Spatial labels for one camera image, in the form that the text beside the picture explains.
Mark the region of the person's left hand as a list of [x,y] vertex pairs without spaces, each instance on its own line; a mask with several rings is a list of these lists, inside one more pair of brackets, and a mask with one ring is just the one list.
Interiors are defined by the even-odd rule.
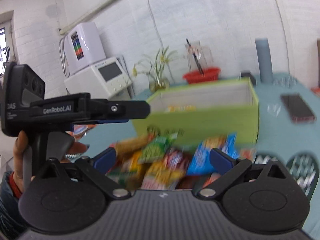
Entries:
[[[15,141],[13,149],[13,158],[14,158],[14,181],[16,184],[21,183],[23,180],[23,153],[25,152],[28,146],[28,138],[24,131],[21,131],[18,134],[18,137]],[[75,155],[80,153],[85,153],[89,149],[89,145],[82,144],[80,142],[74,142],[67,154]]]

